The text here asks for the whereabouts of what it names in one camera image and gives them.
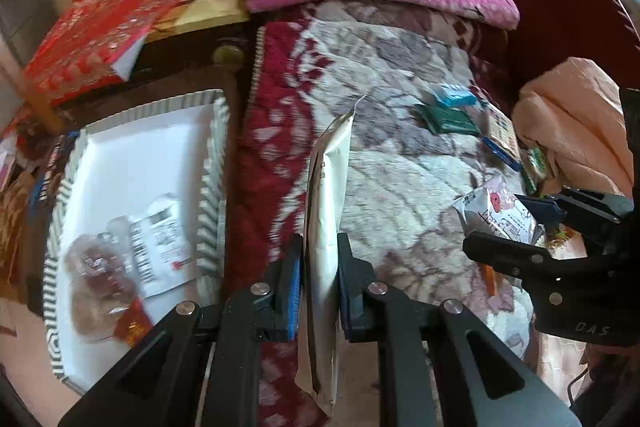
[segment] green packet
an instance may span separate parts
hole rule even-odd
[[[478,126],[463,111],[421,103],[415,108],[433,134],[457,133],[480,136]]]

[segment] red tablecloth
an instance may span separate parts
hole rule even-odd
[[[24,74],[51,105],[121,82],[111,66],[181,0],[78,0],[41,42]]]

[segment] bedspread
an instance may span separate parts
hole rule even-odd
[[[461,299],[522,356],[529,342],[529,296],[502,282],[488,297],[478,267],[462,252],[462,228],[450,207],[497,174],[521,192],[519,175],[479,138],[434,136],[415,112],[433,82],[473,84],[472,57],[403,28],[332,13],[330,22],[272,22],[258,34],[254,85],[238,144],[239,183],[228,210],[226,291],[258,280],[266,264],[281,256],[289,235],[302,231],[313,143],[366,94],[354,118],[340,223],[354,255],[414,299]],[[349,349],[355,351],[345,359],[359,366],[350,368],[351,378],[340,375],[336,415],[341,403],[351,412],[360,404],[358,423],[377,425],[377,408],[362,403],[367,393],[376,394],[374,351]],[[263,370],[264,425],[324,421],[293,382],[295,344],[266,345]]]

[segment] peach cloth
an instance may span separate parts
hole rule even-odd
[[[518,137],[543,147],[561,184],[631,197],[633,156],[618,86],[595,62],[570,57],[520,89],[511,120]]]

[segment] blue packet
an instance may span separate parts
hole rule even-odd
[[[455,84],[438,84],[431,89],[436,101],[444,107],[462,107],[463,105],[474,105],[478,99],[465,86]]]

